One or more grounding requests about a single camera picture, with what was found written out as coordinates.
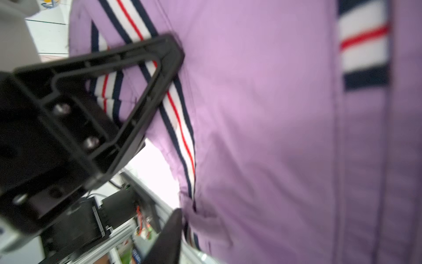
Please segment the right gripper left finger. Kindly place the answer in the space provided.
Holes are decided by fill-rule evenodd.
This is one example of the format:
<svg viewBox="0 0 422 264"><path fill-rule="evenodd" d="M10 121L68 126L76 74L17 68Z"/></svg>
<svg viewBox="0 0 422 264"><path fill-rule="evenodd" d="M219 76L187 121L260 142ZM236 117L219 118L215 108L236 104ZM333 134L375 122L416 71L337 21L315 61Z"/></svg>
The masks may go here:
<svg viewBox="0 0 422 264"><path fill-rule="evenodd" d="M108 51L1 73L1 230L37 235L137 153L184 60L161 35ZM100 76L158 67L123 125L86 91Z"/></svg>

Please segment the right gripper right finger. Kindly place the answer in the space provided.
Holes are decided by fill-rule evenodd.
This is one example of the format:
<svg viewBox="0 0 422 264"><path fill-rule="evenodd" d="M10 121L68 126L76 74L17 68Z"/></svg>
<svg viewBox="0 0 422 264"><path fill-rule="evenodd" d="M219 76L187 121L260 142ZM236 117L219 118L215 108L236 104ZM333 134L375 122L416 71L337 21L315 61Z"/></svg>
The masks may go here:
<svg viewBox="0 0 422 264"><path fill-rule="evenodd" d="M178 264L182 240L182 211L175 209L142 264Z"/></svg>

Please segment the purple pants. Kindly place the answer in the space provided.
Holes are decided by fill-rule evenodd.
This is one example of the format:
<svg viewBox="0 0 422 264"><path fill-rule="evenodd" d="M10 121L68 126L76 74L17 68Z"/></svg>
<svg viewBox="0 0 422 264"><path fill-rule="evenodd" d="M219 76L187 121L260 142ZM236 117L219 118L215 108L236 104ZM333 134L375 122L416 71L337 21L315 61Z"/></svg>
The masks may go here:
<svg viewBox="0 0 422 264"><path fill-rule="evenodd" d="M74 1L71 56L161 34L146 136L227 264L422 261L421 1Z"/></svg>

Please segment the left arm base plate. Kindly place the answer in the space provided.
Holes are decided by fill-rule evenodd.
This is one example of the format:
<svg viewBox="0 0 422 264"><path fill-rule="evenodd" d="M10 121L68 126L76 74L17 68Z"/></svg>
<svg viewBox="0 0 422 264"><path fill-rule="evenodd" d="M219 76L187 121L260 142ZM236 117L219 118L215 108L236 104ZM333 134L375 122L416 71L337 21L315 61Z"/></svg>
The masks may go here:
<svg viewBox="0 0 422 264"><path fill-rule="evenodd" d="M114 230L136 216L140 197L132 187L98 202L83 197L41 234L43 264L65 264L106 241Z"/></svg>

